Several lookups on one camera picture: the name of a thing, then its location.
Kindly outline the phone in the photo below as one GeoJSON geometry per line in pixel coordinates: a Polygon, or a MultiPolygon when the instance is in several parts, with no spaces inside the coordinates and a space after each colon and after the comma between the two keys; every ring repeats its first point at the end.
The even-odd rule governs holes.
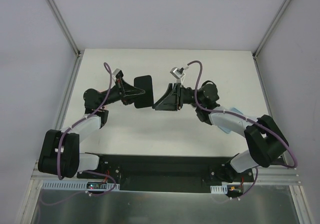
{"type": "Polygon", "coordinates": [[[244,123],[242,117],[242,113],[237,109],[221,109],[221,113],[215,113],[215,125],[218,126],[223,132],[226,134],[230,134],[234,132],[241,136],[244,135],[244,123]]]}

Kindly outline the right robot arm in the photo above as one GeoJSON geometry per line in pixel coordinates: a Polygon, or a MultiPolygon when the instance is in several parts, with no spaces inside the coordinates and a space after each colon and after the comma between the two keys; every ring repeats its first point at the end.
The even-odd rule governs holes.
{"type": "Polygon", "coordinates": [[[199,90],[170,83],[152,108],[156,111],[179,111],[184,104],[192,105],[201,122],[245,138],[248,149],[214,170],[215,176],[224,182],[237,181],[244,171],[254,167],[267,168],[275,164],[286,151],[288,142],[273,118],[263,115],[250,122],[237,112],[224,110],[218,100],[218,89],[212,81],[205,81],[199,90]]]}

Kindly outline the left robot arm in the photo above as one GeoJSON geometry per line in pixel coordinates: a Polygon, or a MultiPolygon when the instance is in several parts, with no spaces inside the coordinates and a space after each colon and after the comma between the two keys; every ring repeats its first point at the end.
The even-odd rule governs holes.
{"type": "Polygon", "coordinates": [[[133,85],[123,78],[116,78],[114,86],[105,91],[93,88],[83,94],[84,116],[76,123],[61,130],[46,132],[38,160],[38,170],[58,176],[59,179],[72,178],[78,172],[88,171],[94,178],[105,175],[106,167],[99,162],[96,154],[81,153],[80,144],[95,131],[101,129],[108,120],[109,111],[103,107],[118,101],[124,105],[139,104],[139,97],[152,88],[149,75],[138,76],[133,85]]]}

